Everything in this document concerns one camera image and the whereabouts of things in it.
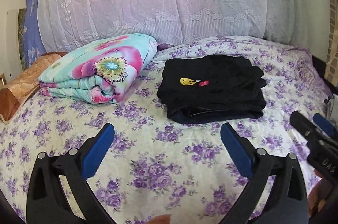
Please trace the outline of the right hand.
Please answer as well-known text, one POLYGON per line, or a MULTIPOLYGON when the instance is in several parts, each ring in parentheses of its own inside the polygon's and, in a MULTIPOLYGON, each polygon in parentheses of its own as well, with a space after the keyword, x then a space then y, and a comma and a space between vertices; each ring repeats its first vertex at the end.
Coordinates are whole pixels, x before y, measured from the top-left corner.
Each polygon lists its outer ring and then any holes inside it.
POLYGON ((319 212, 327 202, 319 196, 319 188, 322 182, 326 182, 327 180, 317 170, 314 170, 314 173, 320 178, 320 181, 314 186, 308 195, 308 217, 311 217, 315 211, 319 212))

